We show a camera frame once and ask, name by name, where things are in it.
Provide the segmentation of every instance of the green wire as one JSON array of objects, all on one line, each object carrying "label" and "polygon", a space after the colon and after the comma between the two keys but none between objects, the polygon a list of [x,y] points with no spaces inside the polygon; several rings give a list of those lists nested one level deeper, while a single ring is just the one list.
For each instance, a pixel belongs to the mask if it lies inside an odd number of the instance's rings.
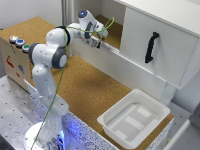
[{"label": "green wire", "polygon": [[[89,32],[89,33],[99,33],[99,32],[102,32],[102,33],[101,33],[101,38],[100,38],[100,41],[101,41],[102,38],[103,38],[103,33],[104,33],[104,31],[107,30],[108,28],[110,28],[110,27],[113,25],[114,20],[115,20],[114,17],[111,17],[111,18],[109,19],[109,21],[106,23],[104,29],[101,30],[101,31],[98,31],[98,32],[96,32],[96,31],[84,31],[84,30],[81,30],[81,29],[78,29],[78,28],[74,28],[74,27],[66,27],[66,28],[73,28],[73,29],[76,29],[76,30],[79,30],[79,31]],[[66,37],[66,34],[65,34],[65,30],[63,30],[63,32],[64,32],[64,39],[65,39],[65,43],[66,43],[66,45],[65,45],[65,50],[66,50],[66,49],[67,49],[67,37]],[[37,141],[37,138],[38,138],[38,136],[39,136],[39,134],[40,134],[40,131],[41,131],[43,125],[44,125],[44,122],[45,122],[45,120],[47,119],[48,114],[49,114],[49,112],[50,112],[50,110],[51,110],[51,108],[52,108],[52,106],[53,106],[53,103],[54,103],[54,101],[55,101],[55,99],[56,99],[56,95],[57,95],[57,93],[58,93],[58,90],[59,90],[59,88],[60,88],[60,83],[61,83],[62,78],[63,78],[64,68],[65,68],[65,66],[62,68],[61,77],[60,77],[60,80],[59,80],[59,83],[58,83],[58,87],[57,87],[57,89],[56,89],[56,93],[55,93],[55,95],[54,95],[53,101],[51,102],[51,105],[50,105],[50,107],[49,107],[49,109],[48,109],[48,111],[47,111],[47,113],[46,113],[46,115],[45,115],[45,118],[44,118],[44,120],[43,120],[43,122],[42,122],[42,125],[41,125],[41,127],[40,127],[40,129],[39,129],[39,131],[38,131],[38,133],[37,133],[37,135],[36,135],[36,138],[34,139],[34,142],[33,142],[33,145],[32,145],[32,147],[31,147],[31,150],[33,149],[33,146],[34,146],[35,142]]]}]

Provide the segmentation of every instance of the white plastic bin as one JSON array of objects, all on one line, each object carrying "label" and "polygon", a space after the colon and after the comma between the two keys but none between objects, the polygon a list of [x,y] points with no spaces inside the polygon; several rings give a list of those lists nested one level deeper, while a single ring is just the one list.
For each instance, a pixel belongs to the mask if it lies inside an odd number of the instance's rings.
[{"label": "white plastic bin", "polygon": [[118,144],[135,149],[169,113],[169,108],[135,89],[97,120]]}]

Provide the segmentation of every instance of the brown table surface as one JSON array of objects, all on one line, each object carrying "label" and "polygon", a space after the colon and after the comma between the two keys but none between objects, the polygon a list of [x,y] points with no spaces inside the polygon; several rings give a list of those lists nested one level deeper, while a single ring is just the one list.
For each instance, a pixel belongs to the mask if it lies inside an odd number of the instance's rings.
[{"label": "brown table surface", "polygon": [[[0,36],[8,41],[10,35],[16,34],[29,44],[46,43],[46,33],[53,28],[50,23],[36,17],[0,31]],[[58,84],[61,70],[52,69],[52,73]],[[97,123],[97,118],[129,92],[131,89],[128,87],[78,56],[73,56],[67,61],[58,94],[67,101],[72,113],[122,150],[121,146],[104,133],[102,126]],[[167,116],[137,150],[146,149],[172,119],[173,115]]]}]

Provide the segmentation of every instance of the black handle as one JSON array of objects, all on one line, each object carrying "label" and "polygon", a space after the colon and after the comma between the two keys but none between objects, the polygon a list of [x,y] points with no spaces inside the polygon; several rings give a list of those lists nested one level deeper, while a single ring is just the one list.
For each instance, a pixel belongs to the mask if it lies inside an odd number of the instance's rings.
[{"label": "black handle", "polygon": [[154,40],[157,39],[160,35],[156,32],[153,32],[153,36],[151,37],[150,41],[149,41],[149,45],[147,48],[147,53],[146,53],[146,57],[145,57],[145,63],[148,64],[149,62],[151,62],[153,60],[153,57],[151,56],[152,50],[153,50],[153,46],[154,46]]}]

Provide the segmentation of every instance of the white cabinet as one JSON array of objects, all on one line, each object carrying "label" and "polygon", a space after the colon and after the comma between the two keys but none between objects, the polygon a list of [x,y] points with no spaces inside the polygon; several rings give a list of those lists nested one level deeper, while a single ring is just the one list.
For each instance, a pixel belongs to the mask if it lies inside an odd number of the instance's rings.
[{"label": "white cabinet", "polygon": [[[145,63],[149,41],[153,60]],[[132,8],[126,9],[120,53],[167,81],[180,86],[198,37]]]}]

